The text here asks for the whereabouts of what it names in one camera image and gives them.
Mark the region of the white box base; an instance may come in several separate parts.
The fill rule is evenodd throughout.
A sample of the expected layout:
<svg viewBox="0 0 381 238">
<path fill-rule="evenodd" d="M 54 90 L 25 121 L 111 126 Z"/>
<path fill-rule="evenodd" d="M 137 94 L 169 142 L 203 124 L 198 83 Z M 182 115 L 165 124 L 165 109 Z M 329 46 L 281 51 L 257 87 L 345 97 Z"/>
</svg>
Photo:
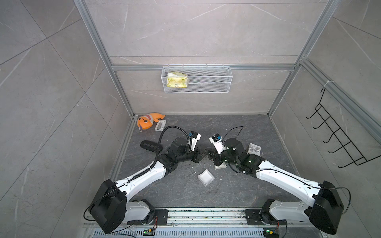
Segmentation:
<svg viewBox="0 0 381 238">
<path fill-rule="evenodd" d="M 208 169 L 206 169 L 204 172 L 198 175 L 198 179 L 205 187 L 207 187 L 215 180 L 215 177 L 211 174 L 211 172 Z"/>
</svg>

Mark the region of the white gift box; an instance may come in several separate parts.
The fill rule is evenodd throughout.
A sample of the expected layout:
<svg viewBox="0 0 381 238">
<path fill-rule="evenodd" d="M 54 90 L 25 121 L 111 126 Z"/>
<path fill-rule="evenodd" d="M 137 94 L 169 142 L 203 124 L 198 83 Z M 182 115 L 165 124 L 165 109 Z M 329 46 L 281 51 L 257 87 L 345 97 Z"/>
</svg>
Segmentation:
<svg viewBox="0 0 381 238">
<path fill-rule="evenodd" d="M 215 169 L 216 170 L 219 170 L 219 169 L 226 169 L 227 168 L 227 165 L 225 163 L 222 163 L 220 164 L 219 166 L 215 166 Z"/>
<path fill-rule="evenodd" d="M 249 147 L 248 147 L 247 153 L 248 154 L 254 154 L 254 155 L 260 156 L 261 155 L 261 149 L 262 149 L 261 146 L 258 146 L 258 145 L 250 143 Z"/>
</svg>

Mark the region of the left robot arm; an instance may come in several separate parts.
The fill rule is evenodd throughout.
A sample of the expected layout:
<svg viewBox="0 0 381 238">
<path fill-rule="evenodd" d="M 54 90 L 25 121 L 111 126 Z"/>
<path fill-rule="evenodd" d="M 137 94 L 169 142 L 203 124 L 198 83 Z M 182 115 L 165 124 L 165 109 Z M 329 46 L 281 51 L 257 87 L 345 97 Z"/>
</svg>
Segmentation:
<svg viewBox="0 0 381 238">
<path fill-rule="evenodd" d="M 104 181 L 88 208 L 103 232 L 116 232 L 122 223 L 151 224 L 156 216 L 155 207 L 146 199 L 131 199 L 150 184 L 173 172 L 179 163 L 198 163 L 202 159 L 202 153 L 196 147 L 198 141 L 199 138 L 192 137 L 188 147 L 185 139 L 177 138 L 166 153 L 158 156 L 157 162 L 116 182 L 110 179 Z"/>
</svg>

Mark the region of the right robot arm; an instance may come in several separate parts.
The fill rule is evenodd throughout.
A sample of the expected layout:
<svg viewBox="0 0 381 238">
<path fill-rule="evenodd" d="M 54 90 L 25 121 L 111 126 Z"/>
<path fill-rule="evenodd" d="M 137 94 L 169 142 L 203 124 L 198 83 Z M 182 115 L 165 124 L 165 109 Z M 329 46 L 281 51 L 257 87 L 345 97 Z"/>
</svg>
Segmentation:
<svg viewBox="0 0 381 238">
<path fill-rule="evenodd" d="M 309 222 L 326 234 L 337 233 L 344 205 L 335 185 L 328 181 L 311 181 L 280 169 L 263 157 L 248 153 L 236 138 L 223 140 L 216 134 L 209 140 L 214 148 L 207 152 L 214 165 L 225 163 L 237 173 L 269 182 L 299 199 L 298 202 L 267 200 L 260 210 L 265 224 L 282 220 Z"/>
</svg>

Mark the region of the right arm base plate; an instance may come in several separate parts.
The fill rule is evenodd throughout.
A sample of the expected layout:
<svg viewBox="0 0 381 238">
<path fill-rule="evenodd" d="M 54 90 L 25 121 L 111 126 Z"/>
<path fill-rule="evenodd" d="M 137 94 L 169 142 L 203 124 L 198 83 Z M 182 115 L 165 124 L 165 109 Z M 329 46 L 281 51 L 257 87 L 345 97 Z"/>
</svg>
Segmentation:
<svg viewBox="0 0 381 238">
<path fill-rule="evenodd" d="M 248 225 L 287 225 L 286 220 L 276 220 L 268 212 L 261 212 L 260 209 L 246 209 L 243 218 L 246 219 Z"/>
</svg>

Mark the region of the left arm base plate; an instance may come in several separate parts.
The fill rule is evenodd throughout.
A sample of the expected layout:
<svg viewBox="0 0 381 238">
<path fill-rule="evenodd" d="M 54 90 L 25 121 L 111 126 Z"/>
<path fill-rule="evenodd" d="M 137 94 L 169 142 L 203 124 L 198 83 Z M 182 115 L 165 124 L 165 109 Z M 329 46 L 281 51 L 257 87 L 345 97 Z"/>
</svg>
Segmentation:
<svg viewBox="0 0 381 238">
<path fill-rule="evenodd" d="M 169 210 L 167 209 L 158 209 L 155 211 L 149 212 L 146 218 L 144 218 L 142 221 L 134 220 L 127 222 L 128 225 L 134 224 L 134 225 L 145 225 L 145 226 L 165 226 L 167 225 L 168 220 L 168 213 Z"/>
</svg>

